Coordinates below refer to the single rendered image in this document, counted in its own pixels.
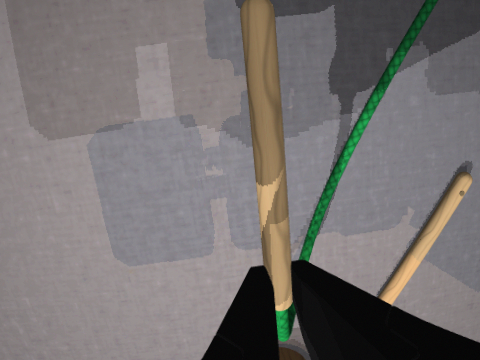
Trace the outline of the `thin wooden stick with green cord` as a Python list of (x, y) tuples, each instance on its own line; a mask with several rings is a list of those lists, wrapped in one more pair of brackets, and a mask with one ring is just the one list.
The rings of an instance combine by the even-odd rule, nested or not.
[[(395, 55), (385, 68), (371, 99), (361, 112), (313, 215), (300, 259), (307, 260), (319, 235), (325, 209), (335, 191), (341, 173), (359, 144), (361, 133), (372, 119), (379, 101), (387, 92), (397, 68), (423, 28), (437, 0), (425, 0), (415, 21), (405, 33)], [(289, 235), (287, 172), (285, 172), (283, 109), (281, 109), (279, 49), (275, 29), (275, 11), (269, 0), (245, 0), (240, 8), (241, 37), (247, 79), (249, 121), (253, 163), (255, 163), (257, 207), (259, 207), (263, 264), (275, 288), (277, 339), (291, 336), (295, 308), (292, 303), (292, 256)]]

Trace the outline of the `wooden disc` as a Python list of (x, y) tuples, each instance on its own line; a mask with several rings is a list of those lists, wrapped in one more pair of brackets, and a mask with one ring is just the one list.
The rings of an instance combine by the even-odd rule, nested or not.
[(291, 348), (279, 347), (280, 360), (305, 360), (299, 352), (293, 351)]

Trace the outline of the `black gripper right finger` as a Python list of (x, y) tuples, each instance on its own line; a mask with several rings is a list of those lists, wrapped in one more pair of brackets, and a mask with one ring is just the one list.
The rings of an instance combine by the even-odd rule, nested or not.
[(307, 260), (292, 303), (311, 360), (480, 360), (480, 343), (417, 319)]

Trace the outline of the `light wooden stick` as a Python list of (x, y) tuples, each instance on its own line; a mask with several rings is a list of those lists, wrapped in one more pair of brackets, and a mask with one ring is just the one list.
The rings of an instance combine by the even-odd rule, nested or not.
[(432, 213), (427, 224), (424, 225), (423, 231), (413, 241), (404, 260), (401, 261), (399, 268), (396, 269), (391, 279), (385, 284), (383, 291), (380, 292), (377, 299), (383, 299), (388, 304), (393, 304), (393, 301), (399, 296), (401, 289), (411, 280), (412, 273), (419, 267), (421, 260), (431, 251), (432, 244), (435, 243), (437, 236), (443, 231), (444, 225), (448, 223), (448, 220), (455, 213), (457, 205), (459, 205), (461, 199), (463, 199), (463, 196), (471, 187), (471, 183), (472, 177), (469, 173), (457, 173), (455, 179), (449, 185), (447, 193), (445, 193), (440, 203), (437, 204), (435, 212)]

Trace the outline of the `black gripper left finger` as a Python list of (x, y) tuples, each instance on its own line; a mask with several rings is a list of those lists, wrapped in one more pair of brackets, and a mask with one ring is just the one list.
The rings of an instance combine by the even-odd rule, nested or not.
[(275, 288), (264, 265), (248, 269), (200, 360), (280, 360)]

